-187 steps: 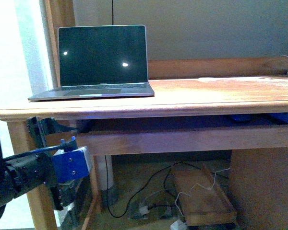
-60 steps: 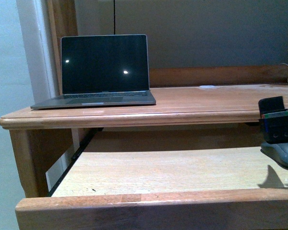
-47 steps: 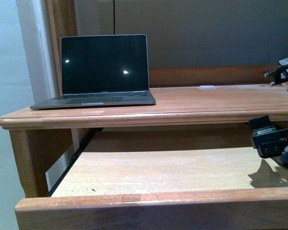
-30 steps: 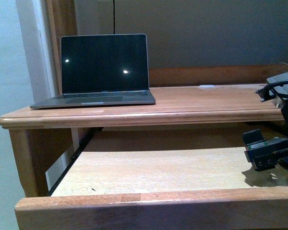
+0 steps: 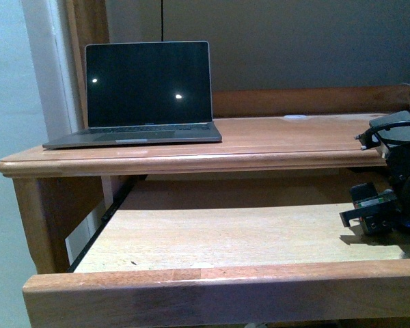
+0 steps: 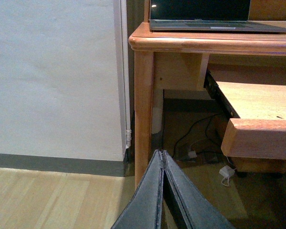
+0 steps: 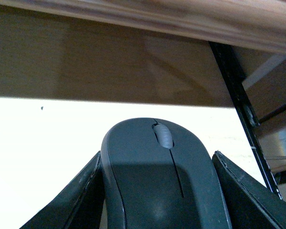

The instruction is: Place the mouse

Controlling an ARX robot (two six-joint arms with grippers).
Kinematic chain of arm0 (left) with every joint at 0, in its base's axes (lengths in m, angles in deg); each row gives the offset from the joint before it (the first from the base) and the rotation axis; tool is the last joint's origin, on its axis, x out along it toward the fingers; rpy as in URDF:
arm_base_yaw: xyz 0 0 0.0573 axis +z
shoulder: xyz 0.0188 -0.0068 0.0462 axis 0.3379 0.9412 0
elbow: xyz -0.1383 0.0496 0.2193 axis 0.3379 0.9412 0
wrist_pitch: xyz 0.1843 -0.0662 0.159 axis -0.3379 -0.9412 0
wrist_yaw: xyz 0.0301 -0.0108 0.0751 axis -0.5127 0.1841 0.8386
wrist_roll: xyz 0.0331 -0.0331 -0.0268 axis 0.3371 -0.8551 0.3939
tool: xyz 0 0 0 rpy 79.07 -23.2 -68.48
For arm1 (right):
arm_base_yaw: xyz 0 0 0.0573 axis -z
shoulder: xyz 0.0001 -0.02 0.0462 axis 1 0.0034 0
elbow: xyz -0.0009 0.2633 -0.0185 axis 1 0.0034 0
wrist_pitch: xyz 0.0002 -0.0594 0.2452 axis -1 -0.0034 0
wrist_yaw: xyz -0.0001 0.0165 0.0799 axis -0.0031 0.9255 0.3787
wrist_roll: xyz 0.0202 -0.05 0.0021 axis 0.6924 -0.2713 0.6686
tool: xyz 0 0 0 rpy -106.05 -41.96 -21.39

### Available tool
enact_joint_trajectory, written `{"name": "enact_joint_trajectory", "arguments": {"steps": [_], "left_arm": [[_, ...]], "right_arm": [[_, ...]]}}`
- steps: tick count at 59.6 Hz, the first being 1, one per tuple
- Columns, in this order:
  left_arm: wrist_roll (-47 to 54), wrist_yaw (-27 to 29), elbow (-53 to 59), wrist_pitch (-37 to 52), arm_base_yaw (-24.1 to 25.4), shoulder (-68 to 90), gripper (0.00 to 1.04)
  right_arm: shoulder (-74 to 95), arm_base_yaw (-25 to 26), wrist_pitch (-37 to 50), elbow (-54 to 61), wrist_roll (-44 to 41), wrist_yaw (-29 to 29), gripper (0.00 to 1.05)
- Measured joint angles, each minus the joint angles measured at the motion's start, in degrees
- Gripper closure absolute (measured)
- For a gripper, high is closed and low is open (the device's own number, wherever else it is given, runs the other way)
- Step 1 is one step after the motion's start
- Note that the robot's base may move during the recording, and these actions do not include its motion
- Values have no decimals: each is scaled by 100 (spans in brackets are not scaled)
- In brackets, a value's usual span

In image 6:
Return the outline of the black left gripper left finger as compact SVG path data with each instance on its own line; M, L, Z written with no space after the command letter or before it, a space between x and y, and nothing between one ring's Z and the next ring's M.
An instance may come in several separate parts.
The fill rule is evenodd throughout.
M163 154L156 150L113 229L160 229L163 203Z

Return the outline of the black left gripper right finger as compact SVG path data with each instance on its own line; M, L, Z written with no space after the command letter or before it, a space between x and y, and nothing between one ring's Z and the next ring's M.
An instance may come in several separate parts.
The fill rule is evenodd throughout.
M216 209L174 162L162 152L164 199L179 229L233 229L234 226Z

